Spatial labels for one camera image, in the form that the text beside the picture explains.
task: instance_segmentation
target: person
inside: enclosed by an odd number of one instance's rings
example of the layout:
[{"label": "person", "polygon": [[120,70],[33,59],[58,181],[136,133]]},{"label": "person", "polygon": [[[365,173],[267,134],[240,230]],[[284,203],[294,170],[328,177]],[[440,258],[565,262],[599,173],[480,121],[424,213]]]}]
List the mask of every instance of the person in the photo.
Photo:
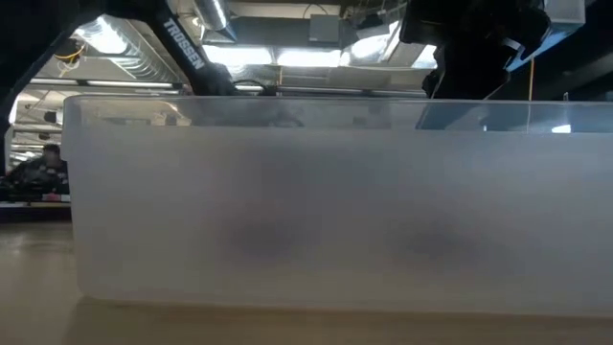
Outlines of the person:
[{"label": "person", "polygon": [[25,193],[69,194],[68,163],[61,159],[59,146],[45,145],[42,156],[23,162],[7,174],[5,183]]}]

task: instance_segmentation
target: plastic bin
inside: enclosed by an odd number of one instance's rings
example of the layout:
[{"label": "plastic bin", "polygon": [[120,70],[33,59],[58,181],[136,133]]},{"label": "plastic bin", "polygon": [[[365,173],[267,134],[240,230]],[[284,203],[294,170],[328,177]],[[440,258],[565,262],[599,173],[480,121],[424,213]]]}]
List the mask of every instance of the plastic bin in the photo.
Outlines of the plastic bin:
[{"label": "plastic bin", "polygon": [[127,301],[613,315],[613,136],[559,134],[612,110],[69,98],[79,285]]}]

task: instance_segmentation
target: fluorescent light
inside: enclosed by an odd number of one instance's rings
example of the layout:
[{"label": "fluorescent light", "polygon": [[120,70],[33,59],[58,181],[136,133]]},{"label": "fluorescent light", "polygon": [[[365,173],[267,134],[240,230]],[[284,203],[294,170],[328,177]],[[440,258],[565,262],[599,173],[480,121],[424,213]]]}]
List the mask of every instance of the fluorescent light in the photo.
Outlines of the fluorescent light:
[{"label": "fluorescent light", "polygon": [[272,63],[272,56],[267,48],[262,47],[216,47],[202,46],[211,62],[226,66],[264,65]]},{"label": "fluorescent light", "polygon": [[393,33],[396,30],[398,24],[400,24],[399,20],[395,21],[394,23],[390,23],[390,33]]},{"label": "fluorescent light", "polygon": [[338,61],[338,65],[339,66],[349,66],[350,63],[352,63],[352,55],[349,54],[348,52],[343,53],[343,55],[341,55],[340,60]]},{"label": "fluorescent light", "polygon": [[171,88],[169,82],[138,82],[138,81],[109,81],[109,80],[89,80],[91,86],[119,86],[119,87],[145,87],[145,88]]},{"label": "fluorescent light", "polygon": [[25,161],[28,160],[27,157],[24,157],[22,155],[18,155],[18,154],[15,154],[15,153],[12,155],[12,158],[14,158],[16,160],[19,160],[19,161],[22,161],[22,162],[25,162]]},{"label": "fluorescent light", "polygon": [[352,54],[356,58],[365,58],[373,54],[378,54],[385,48],[388,37],[388,34],[380,34],[360,39],[352,45]]},{"label": "fluorescent light", "polygon": [[436,46],[427,45],[421,51],[420,56],[413,62],[412,68],[420,69],[434,69],[437,68],[437,61],[434,59],[434,51],[437,50]]},{"label": "fluorescent light", "polygon": [[400,28],[398,27],[399,24],[399,21],[395,21],[394,23],[390,24],[391,38],[389,39],[389,43],[385,47],[385,51],[381,54],[381,57],[379,57],[379,62],[389,60],[392,57],[394,51],[396,50],[398,44],[400,44]]},{"label": "fluorescent light", "polygon": [[127,49],[127,42],[106,22],[103,16],[80,26],[75,34],[81,36],[87,44],[103,54],[120,54]]},{"label": "fluorescent light", "polygon": [[277,63],[288,67],[338,67],[341,51],[309,51],[304,49],[286,49],[281,52]]},{"label": "fluorescent light", "polygon": [[53,78],[32,78],[32,84],[44,85],[78,85],[76,80],[53,79]]},{"label": "fluorescent light", "polygon": [[552,128],[552,133],[570,133],[572,128],[570,125],[555,126]]},{"label": "fluorescent light", "polygon": [[17,119],[17,103],[18,102],[19,102],[19,99],[16,98],[15,102],[12,103],[11,112],[9,113],[9,124],[10,125],[14,124],[15,120]]}]

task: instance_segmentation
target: ceiling fixture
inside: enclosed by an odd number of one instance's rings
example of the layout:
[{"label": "ceiling fixture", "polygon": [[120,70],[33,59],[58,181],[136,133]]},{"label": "ceiling fixture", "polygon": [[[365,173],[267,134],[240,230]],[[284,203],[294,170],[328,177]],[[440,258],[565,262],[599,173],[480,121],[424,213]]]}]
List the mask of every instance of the ceiling fixture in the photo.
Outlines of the ceiling fixture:
[{"label": "ceiling fixture", "polygon": [[338,67],[341,51],[309,51],[285,49],[281,51],[277,64],[287,67]]},{"label": "ceiling fixture", "polygon": [[573,128],[570,125],[555,126],[552,128],[552,133],[571,133]]},{"label": "ceiling fixture", "polygon": [[103,16],[80,26],[75,34],[103,54],[121,54],[127,50],[127,42],[104,20]]},{"label": "ceiling fixture", "polygon": [[437,50],[436,46],[427,45],[421,51],[420,56],[413,62],[412,68],[419,69],[435,69],[437,68],[437,61],[434,59],[434,52]]},{"label": "ceiling fixture", "polygon": [[262,47],[216,47],[203,46],[211,62],[226,66],[263,65],[272,63],[272,55]]},{"label": "ceiling fixture", "polygon": [[146,88],[171,88],[169,82],[138,82],[138,81],[107,81],[107,80],[88,80],[90,86],[125,86],[125,87],[146,87]]},{"label": "ceiling fixture", "polygon": [[32,84],[43,85],[78,85],[76,80],[54,79],[54,78],[32,78]]},{"label": "ceiling fixture", "polygon": [[360,39],[352,45],[352,54],[356,58],[366,58],[374,54],[379,54],[385,48],[388,37],[388,34],[380,34]]}]

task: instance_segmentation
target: wooden table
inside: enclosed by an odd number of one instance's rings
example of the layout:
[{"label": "wooden table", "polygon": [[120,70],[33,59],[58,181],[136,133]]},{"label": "wooden table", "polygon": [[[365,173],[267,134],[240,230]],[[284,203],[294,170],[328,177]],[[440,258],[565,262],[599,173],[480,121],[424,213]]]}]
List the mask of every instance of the wooden table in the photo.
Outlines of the wooden table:
[{"label": "wooden table", "polygon": [[69,223],[0,224],[0,344],[613,344],[613,320],[95,301]]}]

